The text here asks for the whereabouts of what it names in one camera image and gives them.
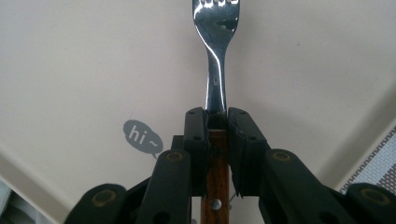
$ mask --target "beige surface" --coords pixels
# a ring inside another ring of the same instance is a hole
[[[340,187],[395,124],[394,8],[242,1],[228,105]],[[190,1],[0,1],[1,178],[55,222],[96,185],[132,187],[155,159],[126,142],[124,122],[169,148],[204,105],[206,64]],[[233,208],[232,223],[262,220],[257,200]]]

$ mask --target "wooden handle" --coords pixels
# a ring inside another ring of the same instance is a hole
[[[226,131],[210,131],[212,148],[207,175],[207,198],[201,200],[201,224],[228,224],[228,163]]]

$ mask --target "metal rivet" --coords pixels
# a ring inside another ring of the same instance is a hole
[[[214,199],[210,201],[210,207],[215,211],[219,210],[221,208],[221,200]]]
[[[390,204],[390,198],[376,189],[362,189],[361,196],[372,203],[377,203],[380,205]]]
[[[112,189],[104,189],[100,192],[97,192],[93,197],[92,197],[92,203],[96,207],[103,207],[108,205],[109,203],[112,203],[117,197],[117,194],[114,190]]]
[[[277,161],[289,161],[291,159],[290,155],[285,152],[276,152],[273,154],[273,158]]]
[[[171,152],[166,155],[166,159],[169,161],[181,161],[183,160],[183,155],[180,152]]]

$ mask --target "fork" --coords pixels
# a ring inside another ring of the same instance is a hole
[[[223,128],[227,119],[224,84],[226,49],[239,20],[240,0],[192,0],[192,15],[209,59],[205,110],[209,128]]]

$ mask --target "gray speech bubble sticker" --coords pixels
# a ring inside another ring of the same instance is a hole
[[[163,140],[150,127],[135,119],[130,119],[123,126],[126,141],[137,150],[151,154],[157,159],[157,153],[163,151]]]

